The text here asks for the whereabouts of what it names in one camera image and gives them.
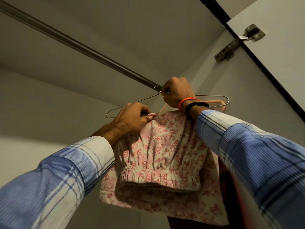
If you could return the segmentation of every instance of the pink floral fabric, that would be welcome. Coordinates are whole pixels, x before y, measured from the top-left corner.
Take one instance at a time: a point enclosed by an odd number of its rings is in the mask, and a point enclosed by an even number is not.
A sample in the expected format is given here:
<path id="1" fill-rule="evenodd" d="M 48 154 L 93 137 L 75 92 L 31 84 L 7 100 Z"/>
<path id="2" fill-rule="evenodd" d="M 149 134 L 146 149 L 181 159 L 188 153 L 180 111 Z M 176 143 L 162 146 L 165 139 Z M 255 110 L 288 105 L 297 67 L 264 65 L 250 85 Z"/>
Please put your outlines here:
<path id="1" fill-rule="evenodd" d="M 185 114 L 152 114 L 140 135 L 114 147 L 115 166 L 102 179 L 100 201 L 213 225 L 228 225 L 218 158 Z"/>

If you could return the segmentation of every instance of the black watch strap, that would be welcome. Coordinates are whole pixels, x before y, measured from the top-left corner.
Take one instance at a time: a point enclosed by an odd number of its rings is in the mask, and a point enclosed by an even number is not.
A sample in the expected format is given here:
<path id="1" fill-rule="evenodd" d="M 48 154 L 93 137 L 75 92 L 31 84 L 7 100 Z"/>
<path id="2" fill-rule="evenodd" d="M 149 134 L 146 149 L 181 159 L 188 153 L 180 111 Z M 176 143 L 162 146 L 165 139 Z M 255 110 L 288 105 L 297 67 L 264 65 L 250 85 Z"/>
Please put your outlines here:
<path id="1" fill-rule="evenodd" d="M 187 120 L 190 120 L 192 118 L 189 114 L 189 111 L 194 106 L 204 106 L 204 107 L 210 108 L 210 105 L 206 102 L 193 102 L 193 103 L 188 104 L 185 108 L 185 114 L 188 117 Z"/>

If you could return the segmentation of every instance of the plaid shirt sleeve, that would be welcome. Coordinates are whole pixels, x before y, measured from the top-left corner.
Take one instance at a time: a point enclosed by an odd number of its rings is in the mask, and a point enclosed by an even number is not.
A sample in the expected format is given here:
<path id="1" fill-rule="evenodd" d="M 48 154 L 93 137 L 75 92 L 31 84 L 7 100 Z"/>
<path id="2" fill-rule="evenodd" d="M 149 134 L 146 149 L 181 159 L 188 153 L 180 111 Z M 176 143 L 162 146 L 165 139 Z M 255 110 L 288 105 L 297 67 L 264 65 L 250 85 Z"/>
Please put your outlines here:
<path id="1" fill-rule="evenodd" d="M 110 144 L 99 136 L 45 158 L 0 189 L 0 228 L 65 228 L 113 163 Z"/>
<path id="2" fill-rule="evenodd" d="M 271 226 L 304 228 L 304 147 L 214 110 L 201 112 L 196 131 L 248 189 Z"/>

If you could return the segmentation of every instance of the orange bracelet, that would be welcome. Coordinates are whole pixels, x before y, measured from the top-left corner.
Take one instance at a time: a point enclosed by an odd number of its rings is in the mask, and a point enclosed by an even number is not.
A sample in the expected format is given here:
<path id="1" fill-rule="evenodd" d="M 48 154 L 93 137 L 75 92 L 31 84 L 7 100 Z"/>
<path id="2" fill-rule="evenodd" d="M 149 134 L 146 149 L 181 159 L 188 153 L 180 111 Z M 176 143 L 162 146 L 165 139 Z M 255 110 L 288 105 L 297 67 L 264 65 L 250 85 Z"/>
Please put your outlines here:
<path id="1" fill-rule="evenodd" d="M 185 100 L 199 100 L 199 99 L 197 99 L 197 98 L 195 98 L 195 97 L 187 97 L 187 98 L 184 98 L 183 100 L 181 100 L 180 103 L 179 103 L 179 105 L 178 105 L 178 109 L 179 109 L 180 112 L 182 112 L 182 111 L 181 111 L 181 104 L 182 104 Z"/>

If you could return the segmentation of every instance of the closet rod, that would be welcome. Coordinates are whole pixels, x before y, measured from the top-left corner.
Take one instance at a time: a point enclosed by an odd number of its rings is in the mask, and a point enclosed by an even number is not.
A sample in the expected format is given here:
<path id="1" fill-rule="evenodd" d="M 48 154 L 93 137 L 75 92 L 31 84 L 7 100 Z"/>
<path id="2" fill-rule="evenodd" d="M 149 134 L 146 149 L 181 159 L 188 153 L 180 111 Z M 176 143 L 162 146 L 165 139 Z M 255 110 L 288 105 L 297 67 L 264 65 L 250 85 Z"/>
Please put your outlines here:
<path id="1" fill-rule="evenodd" d="M 3 0 L 0 0 L 0 12 L 18 20 L 19 22 L 28 25 L 29 27 L 35 30 L 40 31 L 41 33 L 44 33 L 45 35 L 48 35 L 51 38 L 54 38 L 55 40 L 134 79 L 135 81 L 138 81 L 141 84 L 146 85 L 147 87 L 150 87 L 158 92 L 160 92 L 162 89 L 161 85 L 158 85 L 155 82 L 145 78 L 144 76 L 141 76 L 140 74 L 117 63 L 116 61 L 113 61 L 112 59 L 106 57 L 105 55 L 102 55 L 101 53 L 91 49 L 90 47 L 82 44 L 81 42 L 76 41 L 75 39 L 69 37 L 68 35 L 60 32 L 59 30 L 54 29 L 53 27 L 43 23 L 42 21 L 32 17 L 31 15 L 28 15 L 27 13 L 17 9 L 16 7 L 10 5 L 9 3 Z"/>

